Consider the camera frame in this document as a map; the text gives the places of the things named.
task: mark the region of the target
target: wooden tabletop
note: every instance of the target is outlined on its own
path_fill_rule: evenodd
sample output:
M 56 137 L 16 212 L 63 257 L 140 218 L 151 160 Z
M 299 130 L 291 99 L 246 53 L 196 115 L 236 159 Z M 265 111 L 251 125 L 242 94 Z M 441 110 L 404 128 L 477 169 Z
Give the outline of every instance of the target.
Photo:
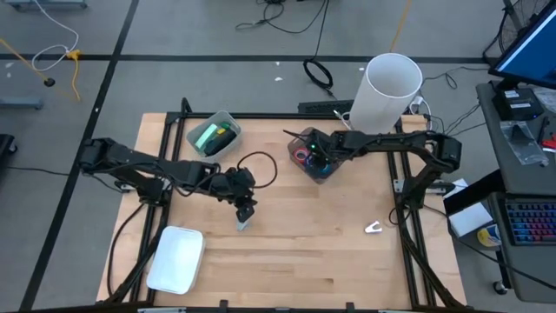
M 164 118 L 165 114 L 143 115 L 136 150 L 158 154 Z M 200 122 L 187 119 L 186 133 Z M 301 132 L 312 126 L 330 133 L 342 130 L 340 122 L 241 119 L 238 123 L 242 144 L 220 161 L 222 170 L 235 167 L 249 152 L 263 150 L 276 159 L 278 177 L 268 188 L 255 190 L 259 203 L 242 232 L 235 228 L 232 205 L 208 196 L 183 198 L 174 193 L 169 225 L 199 230 L 206 249 L 195 287 L 183 296 L 157 292 L 155 304 L 215 307 L 227 299 L 231 307 L 339 309 L 353 302 L 357 309 L 409 309 L 400 237 L 387 218 L 394 207 L 387 155 L 374 153 L 345 162 L 318 185 L 289 160 L 287 144 L 292 137 L 282 130 Z M 403 117 L 403 125 L 406 132 L 423 130 L 425 120 Z M 184 136 L 180 159 L 198 158 Z M 417 156 L 409 158 L 415 175 L 424 163 Z M 242 166 L 249 168 L 257 184 L 272 178 L 274 169 L 265 156 L 250 157 Z M 427 196 L 426 204 L 444 210 L 439 196 Z M 137 206 L 135 194 L 123 196 L 115 231 Z M 118 240 L 113 288 L 136 262 L 145 212 L 127 225 Z M 446 218 L 430 210 L 421 210 L 420 217 L 431 267 L 455 298 L 465 303 Z M 364 233 L 376 220 L 383 231 Z M 425 303 L 420 271 L 414 267 L 421 303 Z M 144 298 L 144 277 L 142 286 Z M 97 298 L 106 297 L 105 269 Z

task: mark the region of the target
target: plastic bin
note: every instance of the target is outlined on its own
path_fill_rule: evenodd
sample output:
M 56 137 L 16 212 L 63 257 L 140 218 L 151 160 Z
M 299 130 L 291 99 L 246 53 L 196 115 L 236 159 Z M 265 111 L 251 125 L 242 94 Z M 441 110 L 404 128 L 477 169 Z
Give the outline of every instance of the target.
M 236 134 L 234 140 L 229 143 L 224 149 L 218 151 L 218 153 L 214 154 L 213 156 L 205 156 L 204 151 L 197 149 L 195 143 L 199 137 L 201 137 L 202 133 L 210 126 L 210 124 L 220 125 L 222 123 L 229 123 L 229 127 L 233 130 Z M 199 126 L 192 129 L 187 135 L 186 139 L 188 143 L 195 149 L 197 154 L 201 156 L 201 160 L 207 163 L 216 163 L 222 157 L 224 157 L 228 152 L 233 150 L 238 144 L 240 144 L 242 140 L 242 128 L 240 125 L 235 121 L 235 119 L 226 111 L 218 111 L 213 116 L 207 118 L 206 121 L 201 123 Z

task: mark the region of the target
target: clear plastic container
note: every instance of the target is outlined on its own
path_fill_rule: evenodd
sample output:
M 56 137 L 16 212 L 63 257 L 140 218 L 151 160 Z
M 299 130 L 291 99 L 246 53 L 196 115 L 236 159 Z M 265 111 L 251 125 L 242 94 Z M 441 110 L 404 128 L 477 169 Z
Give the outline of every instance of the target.
M 206 156 L 204 151 L 199 150 L 197 148 L 197 146 L 195 145 L 195 143 L 197 142 L 197 139 L 199 139 L 199 137 L 201 137 L 202 133 L 211 124 L 220 125 L 222 123 L 228 123 L 229 128 L 235 132 L 236 136 L 235 136 L 234 140 L 232 140 L 222 150 L 218 151 L 213 156 Z M 229 153 L 231 150 L 233 150 L 235 147 L 237 147 L 237 145 L 240 144 L 240 142 L 242 140 L 242 128 L 240 127 L 240 125 L 235 121 L 235 119 L 228 112 L 221 110 L 221 111 L 216 112 L 213 116 L 207 118 L 207 120 L 204 121 L 203 123 L 201 123 L 199 126 L 192 129 L 186 135 L 186 139 L 187 139 L 188 143 L 193 147 L 193 149 L 195 149 L 195 151 L 199 154 L 199 156 L 201 156 L 201 158 L 202 158 L 201 160 L 203 162 L 216 163 L 216 162 L 218 162 L 218 160 L 220 160 L 222 157 L 224 157 L 227 153 Z
M 301 134 L 308 135 L 313 130 L 313 127 L 309 127 Z M 321 184 L 338 170 L 342 162 L 331 162 L 319 150 L 318 143 L 308 140 L 303 142 L 296 138 L 288 143 L 290 160 L 316 183 Z

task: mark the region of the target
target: blue object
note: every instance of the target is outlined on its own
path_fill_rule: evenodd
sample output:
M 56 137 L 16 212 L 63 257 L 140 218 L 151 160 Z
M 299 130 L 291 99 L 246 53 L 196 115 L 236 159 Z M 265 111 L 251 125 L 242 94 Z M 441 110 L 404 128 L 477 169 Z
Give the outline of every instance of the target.
M 491 74 L 556 89 L 556 2 L 548 4 Z

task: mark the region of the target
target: white cup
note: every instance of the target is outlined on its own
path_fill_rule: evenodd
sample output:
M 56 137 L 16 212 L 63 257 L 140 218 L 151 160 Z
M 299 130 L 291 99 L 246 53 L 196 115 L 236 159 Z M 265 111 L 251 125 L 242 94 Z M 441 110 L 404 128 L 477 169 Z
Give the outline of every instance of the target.
M 386 53 L 373 58 L 349 112 L 351 128 L 367 134 L 390 132 L 422 82 L 419 66 L 409 57 Z

